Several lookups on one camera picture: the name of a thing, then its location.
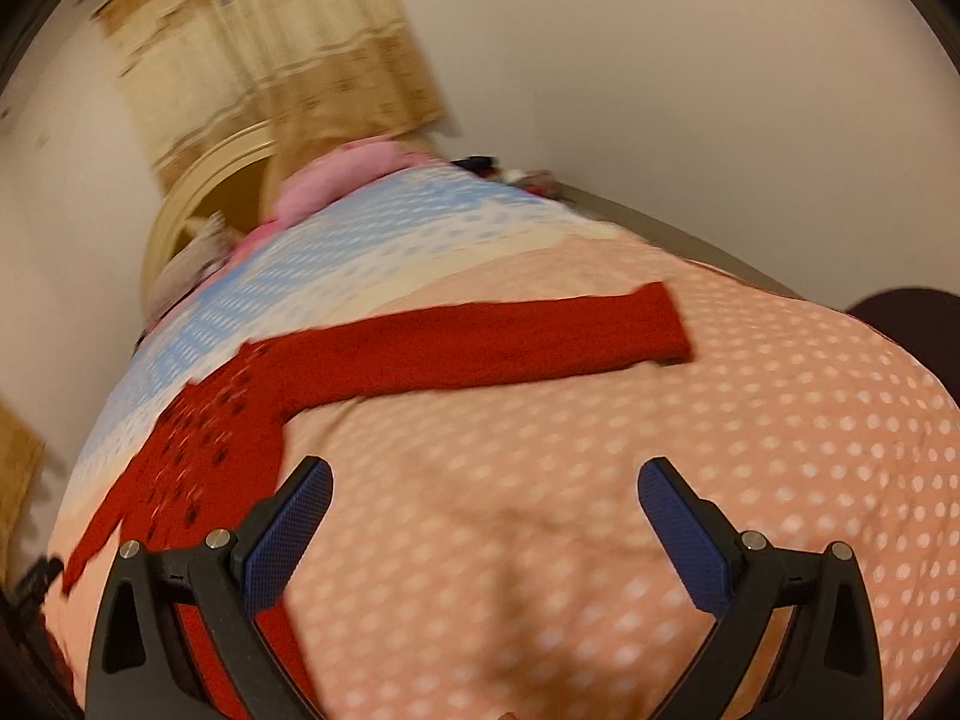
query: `bed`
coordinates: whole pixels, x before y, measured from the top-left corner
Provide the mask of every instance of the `bed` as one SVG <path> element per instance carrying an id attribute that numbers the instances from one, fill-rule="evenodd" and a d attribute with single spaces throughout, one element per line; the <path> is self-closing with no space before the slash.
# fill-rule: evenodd
<path id="1" fill-rule="evenodd" d="M 189 205 L 164 223 L 161 260 Z M 71 553 L 162 410 L 243 341 L 661 280 L 695 347 L 687 364 L 356 398 L 288 423 L 277 483 L 309 454 L 337 478 L 285 594 L 326 714 L 649 714 L 712 622 L 637 506 L 638 467 L 664 455 L 738 529 L 797 549 L 851 543 L 880 637 L 886 716 L 908 717 L 957 645 L 960 420 L 940 383 L 851 317 L 450 166 L 402 170 L 344 197 L 158 327 L 80 455 L 50 552 Z M 81 703 L 117 546 L 114 533 L 71 594 L 55 586 L 47 602 Z M 782 632 L 785 618 L 775 622 Z M 774 651 L 776 631 L 730 716 Z"/>

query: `brown and beige curtain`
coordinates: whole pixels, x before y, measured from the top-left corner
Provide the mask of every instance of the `brown and beige curtain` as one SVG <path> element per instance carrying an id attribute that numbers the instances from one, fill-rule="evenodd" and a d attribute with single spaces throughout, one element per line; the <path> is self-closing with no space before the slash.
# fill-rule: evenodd
<path id="1" fill-rule="evenodd" d="M 7 580 L 13 526 L 42 455 L 43 442 L 0 401 L 0 584 Z"/>
<path id="2" fill-rule="evenodd" d="M 111 0 L 97 18 L 165 189 L 222 139 L 294 109 L 346 139 L 443 117 L 397 0 Z"/>

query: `red sweater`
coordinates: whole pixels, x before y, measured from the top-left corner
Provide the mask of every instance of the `red sweater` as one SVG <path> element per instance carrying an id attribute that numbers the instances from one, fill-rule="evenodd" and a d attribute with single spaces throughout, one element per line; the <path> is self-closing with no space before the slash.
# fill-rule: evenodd
<path id="1" fill-rule="evenodd" d="M 214 528 L 236 528 L 256 501 L 274 493 L 283 425 L 302 410 L 356 396 L 544 381 L 645 360 L 683 362 L 690 354 L 659 282 L 609 298 L 439 306 L 244 343 L 203 381 L 186 384 L 157 418 L 70 556 L 64 592 L 117 526 L 120 541 L 136 538 L 155 551 L 200 543 Z M 213 703 L 228 717 L 245 717 L 198 611 L 179 612 Z M 258 614 L 257 622 L 313 698 L 282 605 Z"/>

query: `peach polka dot fabric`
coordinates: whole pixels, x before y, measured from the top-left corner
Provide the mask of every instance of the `peach polka dot fabric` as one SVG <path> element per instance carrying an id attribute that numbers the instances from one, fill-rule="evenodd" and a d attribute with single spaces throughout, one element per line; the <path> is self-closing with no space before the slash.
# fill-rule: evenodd
<path id="1" fill-rule="evenodd" d="M 571 237 L 382 312 L 655 279 L 675 295 L 692 364 L 337 404 L 291 423 L 287 469 L 316 453 L 336 476 L 286 596 L 331 716 L 649 715 L 712 624 L 637 506 L 637 469 L 658 455 L 737 528 L 797 549 L 851 543 L 886 717 L 918 704 L 957 645 L 958 420 L 904 351 L 628 235 Z"/>

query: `silver bolt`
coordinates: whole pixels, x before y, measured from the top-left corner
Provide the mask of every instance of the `silver bolt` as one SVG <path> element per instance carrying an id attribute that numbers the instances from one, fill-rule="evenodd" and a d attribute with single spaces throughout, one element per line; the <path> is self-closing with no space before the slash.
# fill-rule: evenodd
<path id="1" fill-rule="evenodd" d="M 120 545 L 120 557 L 123 557 L 124 560 L 129 560 L 131 557 L 136 555 L 140 551 L 140 542 L 131 538 L 129 541 L 124 541 Z"/>
<path id="2" fill-rule="evenodd" d="M 224 531 L 223 528 L 217 528 L 206 535 L 206 545 L 210 549 L 220 549 L 227 546 L 230 541 L 230 531 Z"/>
<path id="3" fill-rule="evenodd" d="M 843 541 L 834 541 L 832 546 L 830 546 L 830 552 L 833 552 L 833 556 L 837 560 L 849 560 L 853 557 L 853 549 L 850 548 L 849 544 L 843 543 Z"/>
<path id="4" fill-rule="evenodd" d="M 754 552 L 758 549 L 766 549 L 767 546 L 767 538 L 760 531 L 744 531 L 740 535 L 740 540 L 747 549 Z"/>

